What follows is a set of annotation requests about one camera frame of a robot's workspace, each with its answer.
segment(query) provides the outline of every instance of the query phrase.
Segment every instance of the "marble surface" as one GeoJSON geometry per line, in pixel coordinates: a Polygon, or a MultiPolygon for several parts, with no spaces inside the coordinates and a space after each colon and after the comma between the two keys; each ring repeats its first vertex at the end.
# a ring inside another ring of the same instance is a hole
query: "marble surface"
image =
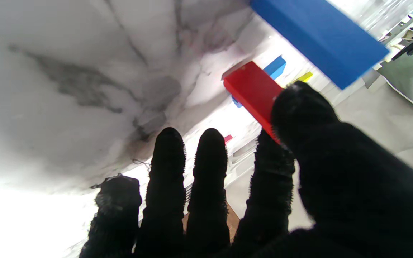
{"type": "Polygon", "coordinates": [[[254,139],[221,75],[278,55],[280,85],[311,71],[331,101],[351,94],[245,0],[0,0],[0,257],[77,256],[96,211],[89,187],[124,172],[144,197],[141,162],[165,126],[185,140],[185,185],[205,129],[231,134],[229,153],[254,139]]]}
{"type": "Polygon", "coordinates": [[[0,1],[0,186],[82,192],[148,159],[272,35],[240,0],[0,1]]]}

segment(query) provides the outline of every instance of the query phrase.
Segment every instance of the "small blue block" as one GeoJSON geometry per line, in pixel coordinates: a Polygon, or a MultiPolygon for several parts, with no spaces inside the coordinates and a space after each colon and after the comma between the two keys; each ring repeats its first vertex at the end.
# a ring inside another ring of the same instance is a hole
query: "small blue block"
{"type": "Polygon", "coordinates": [[[326,0],[252,0],[251,8],[341,89],[388,54],[326,0]]]}
{"type": "Polygon", "coordinates": [[[264,68],[264,72],[266,72],[270,76],[270,78],[275,80],[283,74],[283,70],[285,70],[285,67],[285,59],[283,59],[282,57],[277,57],[268,66],[264,68]]]}
{"type": "Polygon", "coordinates": [[[240,103],[240,102],[238,102],[235,98],[234,98],[234,96],[231,96],[232,97],[232,102],[237,106],[237,108],[241,108],[243,105],[240,103]]]}

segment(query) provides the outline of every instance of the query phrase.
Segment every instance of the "gray marble vein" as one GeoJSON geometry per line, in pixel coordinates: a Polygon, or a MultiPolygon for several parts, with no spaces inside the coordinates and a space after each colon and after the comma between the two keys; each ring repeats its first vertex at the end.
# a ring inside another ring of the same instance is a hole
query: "gray marble vein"
{"type": "Polygon", "coordinates": [[[51,57],[23,51],[16,46],[10,46],[10,51],[21,51],[36,61],[41,71],[58,85],[58,92],[74,97],[79,106],[95,106],[105,108],[113,113],[122,113],[123,109],[113,106],[111,99],[103,91],[104,86],[121,90],[136,102],[141,102],[134,93],[113,81],[93,67],[79,66],[62,62],[51,57]]]}
{"type": "Polygon", "coordinates": [[[135,52],[135,54],[139,57],[139,59],[146,65],[148,66],[148,60],[146,57],[144,57],[143,53],[136,47],[135,43],[133,42],[132,38],[130,37],[129,33],[127,32],[127,29],[125,26],[123,26],[122,21],[120,20],[118,14],[116,13],[116,9],[114,8],[114,5],[111,0],[103,0],[105,1],[106,5],[109,7],[109,10],[113,14],[114,20],[118,24],[119,28],[124,32],[125,37],[127,39],[128,44],[130,45],[130,48],[135,52]]]}

